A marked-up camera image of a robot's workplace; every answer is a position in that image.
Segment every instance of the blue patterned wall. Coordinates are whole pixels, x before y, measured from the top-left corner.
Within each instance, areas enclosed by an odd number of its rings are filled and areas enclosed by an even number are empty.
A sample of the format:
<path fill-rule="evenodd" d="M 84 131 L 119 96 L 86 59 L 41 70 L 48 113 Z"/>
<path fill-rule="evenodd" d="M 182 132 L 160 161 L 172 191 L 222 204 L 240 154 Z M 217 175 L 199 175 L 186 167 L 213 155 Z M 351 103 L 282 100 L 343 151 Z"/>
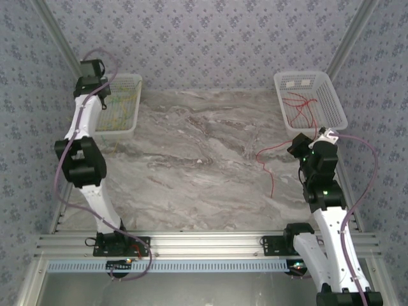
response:
<path fill-rule="evenodd" d="M 408 305 L 408 3 L 380 1 L 334 82 L 349 121 L 379 154 L 374 190 L 361 214 L 379 232 L 401 305 Z M 371 153 L 355 142 L 342 147 L 356 197 L 372 174 Z"/>
<path fill-rule="evenodd" d="M 54 141 L 73 113 L 71 71 L 28 0 L 0 7 L 0 305 L 11 306 L 55 212 Z"/>
<path fill-rule="evenodd" d="M 47 0 L 77 56 L 102 46 L 151 89 L 272 88 L 278 71 L 324 71 L 360 2 Z"/>

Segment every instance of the red cable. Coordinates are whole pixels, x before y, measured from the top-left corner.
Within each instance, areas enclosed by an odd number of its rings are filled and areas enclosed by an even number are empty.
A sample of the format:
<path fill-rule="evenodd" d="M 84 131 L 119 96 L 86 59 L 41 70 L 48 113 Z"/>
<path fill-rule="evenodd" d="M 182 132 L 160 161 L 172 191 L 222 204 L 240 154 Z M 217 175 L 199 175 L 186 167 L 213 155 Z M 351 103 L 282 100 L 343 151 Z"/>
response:
<path fill-rule="evenodd" d="M 283 99 L 288 100 L 288 101 L 300 101 L 300 102 L 304 102 L 303 104 L 300 104 L 300 105 L 291 105 L 291 104 L 289 104 L 289 103 L 283 101 L 283 103 L 285 103 L 286 105 L 289 105 L 289 106 L 291 106 L 291 107 L 295 107 L 296 110 L 298 111 L 298 114 L 296 115 L 296 117 L 293 118 L 291 121 L 289 121 L 289 117 L 288 117 L 288 115 L 286 115 L 286 119 L 288 120 L 289 125 L 293 128 L 292 122 L 293 122 L 295 119 L 297 119 L 300 115 L 304 116 L 305 119 L 306 119 L 306 121 L 307 121 L 307 125 L 308 125 L 309 128 L 311 128 L 311 127 L 313 126 L 313 124 L 314 124 L 314 126 L 315 126 L 314 137 L 313 137 L 313 140 L 315 140 L 315 139 L 316 139 L 316 136 L 317 136 L 317 122 L 316 122 L 316 120 L 314 120 L 314 116 L 313 116 L 312 110 L 311 110 L 310 107 L 309 107 L 309 103 L 312 102 L 312 101 L 317 102 L 317 99 L 310 99 L 310 100 L 308 100 L 308 99 L 306 99 L 305 97 L 303 97 L 302 95 L 296 94 L 296 93 L 294 93 L 294 92 L 289 92 L 289 94 L 294 94 L 295 96 L 301 97 L 303 100 L 299 100 L 299 99 L 289 99 L 289 98 L 283 98 Z M 312 124 L 309 123 L 308 118 L 307 118 L 306 115 L 302 112 L 302 110 L 303 110 L 303 108 L 304 108 L 305 106 L 307 106 L 307 108 L 308 108 L 308 110 L 309 110 L 309 113 L 310 113 L 310 116 L 312 116 Z M 262 167 L 262 170 L 265 171 L 265 172 L 268 172 L 269 175 L 270 175 L 270 178 L 272 179 L 272 190 L 271 190 L 271 193 L 270 193 L 270 197 L 271 197 L 271 198 L 272 198 L 272 196 L 273 196 L 273 190 L 274 190 L 274 188 L 275 188 L 275 182 L 274 182 L 274 180 L 273 180 L 273 174 L 272 174 L 272 172 L 270 172 L 269 170 L 265 169 L 265 163 L 261 162 L 261 161 L 258 159 L 258 156 L 259 156 L 262 152 L 264 152 L 264 151 L 279 148 L 279 147 L 281 147 L 281 146 L 283 146 L 283 145 L 285 145 L 285 144 L 287 144 L 287 143 L 289 143 L 289 142 L 292 142 L 292 141 L 291 141 L 291 140 L 288 140 L 288 141 L 286 141 L 286 142 L 281 143 L 280 145 L 276 145 L 276 146 L 274 146 L 274 147 L 262 149 L 262 150 L 260 150 L 260 151 L 256 154 L 256 161 L 257 161 L 259 164 L 262 164 L 262 166 L 263 166 L 263 167 Z"/>
<path fill-rule="evenodd" d="M 139 246 L 137 244 L 132 244 L 132 247 L 134 247 L 138 251 L 138 257 L 139 259 L 141 259 L 142 255 L 140 254 Z"/>
<path fill-rule="evenodd" d="M 285 145 L 285 144 L 287 144 L 287 143 L 289 143 L 289 142 L 292 142 L 292 141 L 291 141 L 291 140 L 288 140 L 288 141 L 286 141 L 286 142 L 281 143 L 280 145 L 276 145 L 276 146 L 273 146 L 273 147 L 270 147 L 270 148 L 262 149 L 262 150 L 260 150 L 260 151 L 256 154 L 256 161 L 257 161 L 259 164 L 262 164 L 262 165 L 263 165 L 263 167 L 262 167 L 263 171 L 268 172 L 268 173 L 270 174 L 271 179 L 272 179 L 272 191 L 271 191 L 271 193 L 270 193 L 270 197 L 271 197 L 271 198 L 272 198 L 272 195 L 273 195 L 273 189 L 274 189 L 274 187 L 275 187 L 275 182 L 273 181 L 273 174 L 272 174 L 272 172 L 270 172 L 269 170 L 265 169 L 265 163 L 262 162 L 262 161 L 260 161 L 260 160 L 258 159 L 258 156 L 259 156 L 262 152 L 264 152 L 264 151 L 279 148 L 279 147 L 281 147 L 281 146 L 283 146 L 283 145 Z"/>

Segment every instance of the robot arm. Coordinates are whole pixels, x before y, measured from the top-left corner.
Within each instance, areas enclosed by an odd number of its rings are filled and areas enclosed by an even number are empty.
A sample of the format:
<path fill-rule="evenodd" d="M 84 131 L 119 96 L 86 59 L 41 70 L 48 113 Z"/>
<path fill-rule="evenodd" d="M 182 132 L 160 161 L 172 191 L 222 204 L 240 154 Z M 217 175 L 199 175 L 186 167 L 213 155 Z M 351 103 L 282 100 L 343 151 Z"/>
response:
<path fill-rule="evenodd" d="M 310 225 L 288 224 L 284 231 L 286 243 L 303 259 L 317 287 L 318 305 L 363 305 L 355 279 L 346 263 L 340 242 L 340 227 L 347 214 L 346 201 L 338 183 L 333 180 L 337 165 L 338 137 L 331 129 L 321 130 L 321 136 L 312 141 L 298 135 L 288 152 L 299 159 L 305 182 L 303 196 L 323 236 L 326 254 L 317 242 Z M 368 305 L 382 305 L 381 294 L 372 292 L 358 262 L 348 226 L 344 230 L 346 249 L 356 278 L 364 291 Z"/>
<path fill-rule="evenodd" d="M 92 210 L 101 217 L 101 219 L 96 217 L 98 232 L 96 233 L 94 256 L 134 255 L 135 251 L 131 250 L 132 245 L 137 245 L 142 252 L 145 248 L 137 239 L 123 235 L 126 229 L 113 208 L 106 189 L 106 162 L 92 138 L 99 115 L 102 110 L 106 109 L 104 99 L 110 94 L 109 86 L 106 86 L 102 91 L 89 97 L 90 93 L 95 92 L 107 82 L 107 79 L 102 78 L 105 68 L 101 71 L 101 64 L 103 65 L 99 59 L 81 62 L 83 76 L 78 79 L 74 91 L 76 105 L 74 118 L 65 138 L 55 142 L 54 150 L 58 159 L 61 160 L 67 145 L 75 136 L 62 161 L 62 171 L 66 180 L 79 189 Z M 111 229 L 103 220 L 114 228 L 119 228 L 122 233 Z"/>
<path fill-rule="evenodd" d="M 75 113 L 71 127 L 65 136 L 65 140 L 71 139 L 75 130 L 75 122 L 78 120 L 79 109 L 82 106 L 87 94 L 82 94 L 75 99 Z M 71 159 L 72 166 L 64 171 L 66 177 L 71 179 L 75 187 L 85 196 L 89 206 L 103 217 L 107 222 L 116 228 L 120 227 L 120 217 L 113 208 L 108 191 L 106 190 L 106 163 L 92 136 L 95 134 L 99 114 L 102 111 L 102 102 L 99 96 L 92 96 L 84 106 L 79 123 L 79 131 L 75 136 L 73 148 L 79 146 L 82 149 L 83 157 Z M 105 225 L 100 219 L 95 218 L 98 225 L 98 233 L 112 233 L 112 229 Z"/>

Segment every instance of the marble table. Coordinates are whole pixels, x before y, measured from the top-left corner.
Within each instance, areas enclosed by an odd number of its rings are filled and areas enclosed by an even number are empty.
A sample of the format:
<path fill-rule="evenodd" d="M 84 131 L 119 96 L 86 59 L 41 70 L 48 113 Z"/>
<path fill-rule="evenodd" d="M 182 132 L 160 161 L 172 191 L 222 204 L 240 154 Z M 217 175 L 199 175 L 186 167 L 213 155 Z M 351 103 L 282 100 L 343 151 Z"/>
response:
<path fill-rule="evenodd" d="M 98 143 L 108 167 L 112 202 L 127 229 L 282 230 L 310 222 L 298 161 L 275 92 L 161 91 L 142 93 L 135 135 Z M 72 203 L 86 205 L 73 190 Z M 94 230 L 87 212 L 67 209 L 60 230 Z"/>

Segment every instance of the purple cable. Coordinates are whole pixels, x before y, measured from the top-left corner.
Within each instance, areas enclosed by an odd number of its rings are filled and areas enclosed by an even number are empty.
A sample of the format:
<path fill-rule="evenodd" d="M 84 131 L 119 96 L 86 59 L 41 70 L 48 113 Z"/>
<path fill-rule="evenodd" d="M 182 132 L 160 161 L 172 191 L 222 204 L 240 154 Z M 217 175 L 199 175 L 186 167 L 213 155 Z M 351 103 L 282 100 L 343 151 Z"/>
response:
<path fill-rule="evenodd" d="M 125 235 L 125 236 L 128 236 L 128 237 L 130 237 L 130 238 L 135 239 L 137 242 L 141 243 L 141 244 L 146 248 L 147 252 L 149 253 L 149 263 L 148 263 L 146 269 L 145 269 L 142 273 L 140 273 L 140 274 L 138 274 L 138 275 L 135 275 L 134 277 L 128 277 L 128 278 L 123 278 L 123 279 L 113 278 L 112 273 L 110 273 L 110 275 L 112 276 L 112 279 L 113 279 L 113 280 L 119 280 L 119 281 L 133 281 L 133 280 L 135 280 L 135 279 L 139 279 L 140 277 L 143 277 L 143 276 L 146 275 L 147 272 L 149 271 L 150 266 L 152 265 L 152 260 L 153 260 L 153 255 L 152 255 L 152 251 L 151 251 L 150 247 L 149 247 L 142 239 L 138 238 L 137 236 L 134 236 L 134 235 L 132 235 L 132 234 L 130 234 L 130 233 L 127 233 L 127 232 L 125 232 L 125 231 L 122 231 L 120 228 L 116 228 L 115 226 L 111 225 L 109 222 L 105 221 L 105 219 L 102 218 L 98 213 L 96 213 L 95 211 L 93 211 L 93 209 L 88 208 L 88 207 L 81 207 L 81 206 L 76 205 L 76 204 L 68 203 L 67 201 L 65 201 L 64 199 L 62 199 L 62 198 L 61 198 L 61 195 L 58 193 L 58 178 L 59 178 L 59 175 L 60 175 L 60 173 L 61 173 L 62 164 L 63 164 L 63 162 L 64 162 L 64 160 L 65 160 L 65 157 L 66 157 L 67 154 L 68 154 L 69 148 L 71 148 L 72 143 L 74 142 L 75 136 L 78 134 L 77 131 L 78 131 L 78 129 L 79 129 L 79 124 L 80 124 L 80 121 L 81 121 L 82 112 L 84 111 L 84 106 L 85 106 L 85 104 L 88 102 L 88 100 L 89 100 L 93 95 L 95 95 L 96 93 L 98 93 L 99 91 L 101 91 L 102 89 L 104 89 L 106 86 L 108 86 L 109 84 L 111 84 L 111 82 L 114 80 L 114 78 L 116 77 L 117 72 L 118 72 L 118 64 L 117 64 L 117 61 L 116 61 L 115 57 L 114 57 L 110 52 L 108 52 L 108 51 L 106 51 L 106 50 L 104 50 L 104 49 L 102 49 L 102 48 L 97 48 L 97 49 L 93 49 L 93 50 L 89 51 L 88 53 L 85 54 L 84 60 L 85 60 L 86 58 L 88 58 L 88 56 L 90 56 L 92 53 L 97 52 L 97 51 L 100 51 L 100 52 L 102 52 L 102 53 L 105 53 L 105 54 L 109 55 L 109 57 L 111 58 L 111 60 L 112 60 L 113 63 L 115 64 L 115 71 L 113 72 L 112 77 L 110 78 L 109 81 L 107 81 L 107 83 L 103 84 L 102 86 L 100 86 L 100 87 L 98 87 L 97 89 L 95 89 L 94 91 L 92 91 L 92 92 L 84 99 L 84 102 L 82 103 L 82 106 L 80 107 L 79 112 L 78 112 L 78 118 L 76 119 L 76 122 L 75 122 L 75 130 L 74 130 L 74 133 L 73 133 L 71 139 L 69 139 L 69 142 L 68 142 L 67 146 L 65 147 L 64 152 L 62 153 L 62 156 L 61 156 L 61 158 L 60 158 L 60 160 L 59 160 L 59 163 L 58 163 L 57 171 L 55 172 L 55 177 L 54 177 L 54 193 L 55 193 L 55 195 L 57 196 L 57 199 L 60 200 L 62 203 L 64 203 L 67 207 L 77 208 L 77 209 L 84 210 L 84 211 L 86 211 L 86 212 L 90 212 L 92 215 L 94 215 L 94 216 L 97 217 L 99 220 L 101 220 L 101 221 L 103 222 L 103 224 L 105 224 L 105 225 L 108 226 L 109 228 L 111 228 L 111 229 L 113 229 L 114 231 L 117 231 L 118 233 L 121 233 L 121 234 L 123 234 L 123 235 Z"/>
<path fill-rule="evenodd" d="M 374 156 L 374 171 L 373 171 L 372 177 L 370 179 L 370 182 L 368 182 L 367 188 L 364 190 L 363 194 L 359 197 L 357 202 L 347 212 L 347 214 L 344 217 L 344 220 L 343 220 L 343 222 L 341 224 L 341 227 L 340 227 L 340 241 L 341 241 L 341 244 L 342 244 L 342 250 L 343 250 L 344 258 L 346 259 L 347 266 L 349 267 L 351 277 L 353 278 L 353 280 L 356 283 L 356 287 L 357 287 L 358 292 L 359 292 L 359 294 L 361 296 L 361 300 L 363 301 L 363 305 L 368 306 L 367 299 L 365 298 L 365 295 L 364 295 L 364 291 L 361 288 L 361 284 L 360 284 L 359 280 L 357 279 L 356 272 L 353 269 L 353 264 L 351 263 L 350 257 L 349 257 L 349 255 L 347 253 L 346 237 L 344 235 L 344 230 L 345 230 L 348 222 L 350 221 L 351 215 L 357 209 L 357 207 L 360 206 L 360 204 L 362 203 L 362 200 L 364 199 L 364 197 L 367 195 L 368 191 L 372 188 L 372 186 L 374 184 L 374 180 L 377 177 L 377 172 L 378 172 L 378 155 L 377 155 L 377 152 L 375 151 L 375 148 L 371 144 L 369 144 L 366 140 L 364 140 L 364 139 L 362 139 L 360 137 L 351 136 L 351 135 L 342 135 L 342 134 L 337 134 L 337 133 L 331 133 L 331 135 L 338 136 L 340 138 L 358 140 L 359 142 L 364 143 L 368 148 L 370 148 L 370 150 L 372 151 L 372 155 Z"/>

